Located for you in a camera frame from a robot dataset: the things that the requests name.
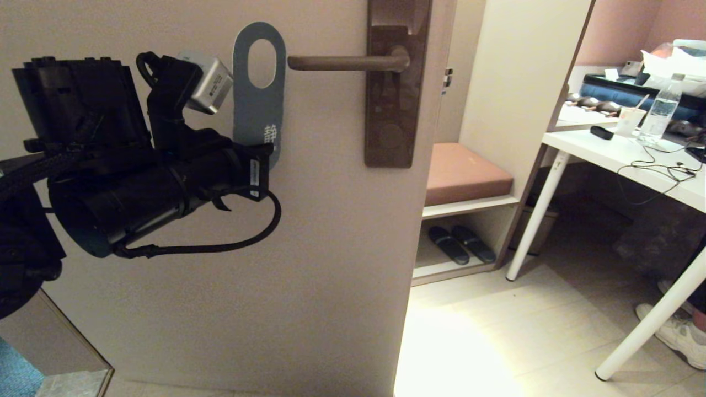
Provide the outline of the white door hanger sign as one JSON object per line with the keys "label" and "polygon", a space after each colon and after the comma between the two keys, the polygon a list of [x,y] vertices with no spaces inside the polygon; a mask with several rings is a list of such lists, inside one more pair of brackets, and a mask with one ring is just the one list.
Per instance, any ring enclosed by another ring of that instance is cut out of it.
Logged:
{"label": "white door hanger sign", "polygon": [[[250,48],[258,40],[269,42],[275,52],[272,81],[257,87],[249,75]],[[287,52],[279,31],[265,21],[256,21],[243,28],[234,41],[233,141],[245,146],[272,143],[269,168],[273,169],[281,154],[284,120],[284,97]]]}

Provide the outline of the beige trash bin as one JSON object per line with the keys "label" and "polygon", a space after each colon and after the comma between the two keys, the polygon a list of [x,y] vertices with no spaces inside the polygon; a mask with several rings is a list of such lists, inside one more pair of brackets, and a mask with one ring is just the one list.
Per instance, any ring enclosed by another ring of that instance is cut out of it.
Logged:
{"label": "beige trash bin", "polygon": [[[521,238],[525,232],[525,229],[527,228],[528,221],[530,220],[533,211],[534,207],[532,206],[525,206],[523,208],[519,222],[517,224],[517,227],[515,228],[514,235],[510,239],[510,250],[515,251],[519,246]],[[554,228],[555,221],[557,221],[558,219],[558,215],[558,207],[555,206],[553,203],[550,203],[547,210],[545,211],[544,217],[540,221],[540,225],[537,229],[534,239],[532,240],[532,243],[529,246],[527,255],[539,256],[542,251],[542,247],[545,244],[545,241],[547,241],[550,232]]]}

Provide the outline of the white paper sheet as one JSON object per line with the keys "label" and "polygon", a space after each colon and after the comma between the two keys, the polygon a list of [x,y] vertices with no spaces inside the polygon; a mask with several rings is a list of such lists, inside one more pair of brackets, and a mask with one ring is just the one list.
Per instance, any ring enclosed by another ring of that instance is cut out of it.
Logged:
{"label": "white paper sheet", "polygon": [[579,106],[560,107],[558,118],[549,130],[572,131],[577,129],[588,129],[593,125],[615,127],[619,121],[616,116],[607,116],[597,111],[587,111]]}

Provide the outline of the clear plastic water bottle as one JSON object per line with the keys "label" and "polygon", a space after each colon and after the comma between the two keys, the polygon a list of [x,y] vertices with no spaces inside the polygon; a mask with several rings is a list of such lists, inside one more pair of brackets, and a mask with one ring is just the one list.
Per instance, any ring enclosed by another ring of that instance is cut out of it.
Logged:
{"label": "clear plastic water bottle", "polygon": [[678,108],[684,79],[684,74],[674,73],[653,101],[637,135],[637,140],[644,146],[653,146],[660,142]]}

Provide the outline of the dark blue case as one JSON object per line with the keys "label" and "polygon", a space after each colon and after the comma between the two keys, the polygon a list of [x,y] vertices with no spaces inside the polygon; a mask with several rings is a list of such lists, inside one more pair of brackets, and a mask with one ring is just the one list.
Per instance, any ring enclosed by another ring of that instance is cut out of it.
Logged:
{"label": "dark blue case", "polygon": [[[594,97],[602,101],[614,101],[618,105],[637,105],[645,95],[650,97],[641,106],[650,110],[653,101],[660,91],[632,83],[611,81],[602,75],[587,74],[584,76],[579,93],[582,97]],[[706,98],[695,97],[683,93],[678,108],[672,116],[673,120],[684,120],[701,126],[706,126]]]}

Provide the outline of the beige door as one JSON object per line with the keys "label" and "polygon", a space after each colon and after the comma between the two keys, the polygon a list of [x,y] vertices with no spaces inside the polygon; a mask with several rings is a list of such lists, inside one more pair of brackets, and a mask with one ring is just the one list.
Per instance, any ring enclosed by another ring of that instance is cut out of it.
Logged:
{"label": "beige door", "polygon": [[[0,0],[0,156],[34,129],[11,70],[31,58],[208,53],[273,25],[295,56],[366,52],[367,0]],[[303,397],[393,397],[456,0],[432,0],[409,169],[363,161],[365,76],[287,71],[277,229],[219,254],[68,257],[46,294],[124,379]]]}

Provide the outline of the white plastic bag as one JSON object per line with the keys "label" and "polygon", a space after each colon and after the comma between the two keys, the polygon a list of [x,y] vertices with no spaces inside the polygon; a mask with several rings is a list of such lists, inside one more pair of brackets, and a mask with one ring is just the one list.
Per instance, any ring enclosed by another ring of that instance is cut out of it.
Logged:
{"label": "white plastic bag", "polygon": [[680,74],[682,93],[706,98],[706,41],[678,39],[642,55],[643,73],[649,76],[643,86],[661,90]]}

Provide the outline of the white round table leg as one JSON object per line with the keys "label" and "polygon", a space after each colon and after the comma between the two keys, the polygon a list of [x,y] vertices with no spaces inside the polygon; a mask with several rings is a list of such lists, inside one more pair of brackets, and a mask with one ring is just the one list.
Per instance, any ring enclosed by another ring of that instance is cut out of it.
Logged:
{"label": "white round table leg", "polygon": [[514,258],[510,262],[509,269],[507,269],[507,273],[505,274],[505,279],[507,279],[507,281],[513,282],[517,279],[519,271],[524,264],[528,250],[536,237],[542,219],[544,219],[545,212],[549,208],[550,201],[557,190],[558,184],[560,183],[570,157],[571,155],[566,151],[557,151],[554,158],[554,163],[550,167],[547,180],[545,181],[542,191],[539,194],[536,206],[534,207],[522,238],[520,239],[519,246],[515,251]]}
{"label": "white round table leg", "polygon": [[648,339],[671,317],[696,289],[706,281],[706,249],[685,269],[663,298],[646,314],[645,319],[616,347],[593,372],[600,381],[607,382]]}

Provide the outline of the terracotta seat cushion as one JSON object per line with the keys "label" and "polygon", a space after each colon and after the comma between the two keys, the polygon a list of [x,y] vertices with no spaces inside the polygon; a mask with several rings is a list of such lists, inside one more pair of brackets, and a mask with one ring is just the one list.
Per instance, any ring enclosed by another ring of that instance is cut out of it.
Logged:
{"label": "terracotta seat cushion", "polygon": [[427,179],[425,206],[505,196],[514,178],[459,143],[435,143]]}

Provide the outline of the dark grey slipper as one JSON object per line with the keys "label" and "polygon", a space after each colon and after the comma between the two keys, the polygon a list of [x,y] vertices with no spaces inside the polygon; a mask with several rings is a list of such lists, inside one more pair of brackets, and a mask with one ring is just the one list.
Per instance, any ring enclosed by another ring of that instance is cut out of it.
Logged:
{"label": "dark grey slipper", "polygon": [[494,263],[496,254],[471,229],[461,224],[452,227],[452,236],[483,263]]}
{"label": "dark grey slipper", "polygon": [[432,226],[428,231],[428,236],[434,245],[441,249],[455,264],[461,266],[469,264],[469,254],[463,246],[451,236],[449,231],[439,226]]}

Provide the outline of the cream shelf cabinet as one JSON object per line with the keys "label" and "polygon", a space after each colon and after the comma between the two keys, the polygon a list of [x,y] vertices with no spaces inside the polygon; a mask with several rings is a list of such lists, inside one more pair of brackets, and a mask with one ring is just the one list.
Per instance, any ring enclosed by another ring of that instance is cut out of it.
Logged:
{"label": "cream shelf cabinet", "polygon": [[[459,143],[510,173],[505,196],[424,206],[413,286],[494,271],[509,243],[539,168],[542,137],[557,121],[595,0],[457,0],[447,68],[452,85],[441,101],[433,145]],[[429,239],[439,226],[461,224],[496,254],[455,264]]]}

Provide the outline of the white paper cup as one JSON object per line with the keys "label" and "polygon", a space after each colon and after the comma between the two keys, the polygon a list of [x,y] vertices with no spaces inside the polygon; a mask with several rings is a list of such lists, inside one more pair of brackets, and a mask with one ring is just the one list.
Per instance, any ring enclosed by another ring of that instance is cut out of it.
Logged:
{"label": "white paper cup", "polygon": [[620,110],[614,133],[617,136],[632,137],[645,115],[646,111],[641,108],[623,106]]}

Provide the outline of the person leg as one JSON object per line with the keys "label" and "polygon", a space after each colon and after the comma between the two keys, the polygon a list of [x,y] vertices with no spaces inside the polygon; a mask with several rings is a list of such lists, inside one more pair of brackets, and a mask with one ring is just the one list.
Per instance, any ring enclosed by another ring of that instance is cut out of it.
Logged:
{"label": "person leg", "polygon": [[681,304],[681,309],[690,314],[696,328],[706,334],[706,279]]}

